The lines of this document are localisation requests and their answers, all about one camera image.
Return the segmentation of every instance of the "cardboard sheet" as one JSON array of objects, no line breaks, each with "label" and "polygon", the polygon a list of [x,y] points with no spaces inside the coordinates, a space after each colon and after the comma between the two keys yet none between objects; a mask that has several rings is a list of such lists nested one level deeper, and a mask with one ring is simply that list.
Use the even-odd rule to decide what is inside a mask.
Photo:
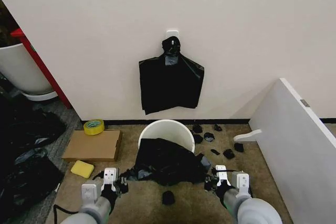
[{"label": "cardboard sheet", "polygon": [[74,131],[63,159],[66,161],[114,162],[117,160],[121,131],[107,130],[94,136]]}]

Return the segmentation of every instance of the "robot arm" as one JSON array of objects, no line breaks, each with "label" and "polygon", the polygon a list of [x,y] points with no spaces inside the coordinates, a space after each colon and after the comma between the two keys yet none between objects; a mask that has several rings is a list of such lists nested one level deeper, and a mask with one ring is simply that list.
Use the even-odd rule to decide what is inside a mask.
[{"label": "robot arm", "polygon": [[117,168],[104,170],[104,183],[88,180],[82,185],[83,205],[77,214],[69,216],[61,224],[105,224],[114,209],[118,195],[128,192],[124,178],[118,180]]},{"label": "robot arm", "polygon": [[272,205],[262,199],[251,197],[247,173],[233,172],[232,185],[230,185],[225,168],[225,166],[216,166],[219,181],[215,193],[236,223],[282,224],[278,212]]}]

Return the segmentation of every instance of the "white planter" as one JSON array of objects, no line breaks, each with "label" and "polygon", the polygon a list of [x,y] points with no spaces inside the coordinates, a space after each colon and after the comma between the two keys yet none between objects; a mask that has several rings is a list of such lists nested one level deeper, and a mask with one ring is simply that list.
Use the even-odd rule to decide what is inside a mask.
[{"label": "white planter", "polygon": [[0,48],[0,72],[24,94],[35,96],[53,92],[23,44]]},{"label": "white planter", "polygon": [[149,124],[140,134],[138,148],[142,138],[163,138],[191,152],[195,151],[193,134],[182,123],[174,120],[158,120]]}]

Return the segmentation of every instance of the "baseboard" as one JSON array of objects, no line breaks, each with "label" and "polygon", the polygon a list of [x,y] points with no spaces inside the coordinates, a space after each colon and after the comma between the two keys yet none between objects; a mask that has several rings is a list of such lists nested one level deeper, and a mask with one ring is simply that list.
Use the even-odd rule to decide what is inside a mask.
[{"label": "baseboard", "polygon": [[336,123],[336,118],[320,118],[322,123]]},{"label": "baseboard", "polygon": [[[247,124],[250,119],[176,119],[183,124]],[[105,125],[150,124],[157,120],[104,120]]]}]

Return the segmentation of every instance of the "yellow tape roll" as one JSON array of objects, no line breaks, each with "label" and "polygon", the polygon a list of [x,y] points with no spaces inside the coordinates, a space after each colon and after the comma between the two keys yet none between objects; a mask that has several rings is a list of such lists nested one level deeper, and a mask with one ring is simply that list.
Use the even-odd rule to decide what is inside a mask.
[{"label": "yellow tape roll", "polygon": [[87,135],[97,135],[104,129],[104,121],[100,119],[90,120],[84,124],[84,132]]}]

